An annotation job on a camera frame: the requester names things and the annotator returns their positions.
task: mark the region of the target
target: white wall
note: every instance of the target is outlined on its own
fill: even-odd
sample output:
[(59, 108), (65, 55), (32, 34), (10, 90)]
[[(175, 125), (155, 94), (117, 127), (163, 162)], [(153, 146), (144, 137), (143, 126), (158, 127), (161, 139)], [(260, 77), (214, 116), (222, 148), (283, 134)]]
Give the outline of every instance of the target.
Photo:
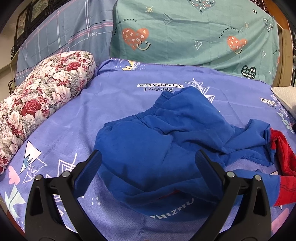
[[(0, 69), (10, 63), (10, 50), (14, 45), (17, 17), (32, 0), (24, 0), (12, 14), (0, 33)], [(13, 79), (10, 68), (0, 73), (0, 101), (9, 96), (8, 82)]]

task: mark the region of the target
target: bed sheet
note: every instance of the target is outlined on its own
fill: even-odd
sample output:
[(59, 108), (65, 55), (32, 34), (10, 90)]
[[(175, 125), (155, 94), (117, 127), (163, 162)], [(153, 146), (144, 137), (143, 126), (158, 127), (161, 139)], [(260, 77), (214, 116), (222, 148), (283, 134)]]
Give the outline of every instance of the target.
[(71, 0), (53, 12), (19, 49), (16, 85), (43, 59), (56, 53), (85, 50), (99, 66), (109, 59), (112, 8), (116, 0)]
[(249, 0), (118, 0), (110, 56), (203, 66), (272, 85), (276, 21)]
[[(268, 122), (273, 129), (282, 131), (292, 150), (296, 150), (292, 129), (295, 119), (278, 102), (271, 87), (261, 81), (245, 80), (209, 68), (111, 59), (101, 65), (98, 76), (78, 97), (54, 113), (28, 138), (0, 176), (0, 194), (16, 222), (24, 229), (26, 204), (37, 174), (55, 177), (65, 170), (73, 170), (91, 154), (96, 134), (104, 123), (145, 111), (162, 91), (174, 92), (187, 86), (200, 90), (230, 124), (244, 127), (250, 118)], [(21, 172), (23, 163), (28, 161), (29, 165)], [(260, 169), (278, 174), (275, 165), (264, 167), (246, 159), (238, 160), (226, 170), (234, 169)], [(54, 198), (65, 225), (75, 230), (60, 197)], [(165, 222), (136, 213), (117, 202), (98, 175), (78, 200), (90, 220), (110, 241), (187, 241), (205, 221)], [(293, 206), (271, 208), (273, 232)], [(233, 208), (223, 230), (230, 227), (237, 209)]]

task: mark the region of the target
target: white heart outline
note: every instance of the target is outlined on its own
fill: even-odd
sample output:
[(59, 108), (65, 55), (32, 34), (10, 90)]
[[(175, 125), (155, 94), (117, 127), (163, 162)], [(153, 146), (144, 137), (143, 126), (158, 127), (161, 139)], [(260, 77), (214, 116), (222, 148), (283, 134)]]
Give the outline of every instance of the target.
[(196, 50), (199, 50), (199, 48), (202, 46), (202, 42), (198, 42), (197, 40), (194, 42), (194, 45), (195, 45), (195, 47), (196, 47)]

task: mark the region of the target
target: pillow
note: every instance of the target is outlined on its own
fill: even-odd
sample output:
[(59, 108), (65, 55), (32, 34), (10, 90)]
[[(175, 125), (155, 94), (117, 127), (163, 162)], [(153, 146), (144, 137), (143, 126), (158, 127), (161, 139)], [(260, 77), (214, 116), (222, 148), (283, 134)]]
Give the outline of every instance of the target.
[(0, 174), (37, 127), (80, 93), (95, 67), (87, 51), (55, 54), (0, 103)]
[(273, 87), (271, 90), (283, 107), (296, 119), (296, 87)]

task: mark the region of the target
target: teal curtain with hearts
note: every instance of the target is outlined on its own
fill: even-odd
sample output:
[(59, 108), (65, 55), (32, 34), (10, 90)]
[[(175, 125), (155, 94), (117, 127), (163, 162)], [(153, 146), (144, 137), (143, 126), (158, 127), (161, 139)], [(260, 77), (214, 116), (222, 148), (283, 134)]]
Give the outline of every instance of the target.
[(118, 0), (113, 19), (112, 58), (274, 80), (277, 23), (249, 0)]

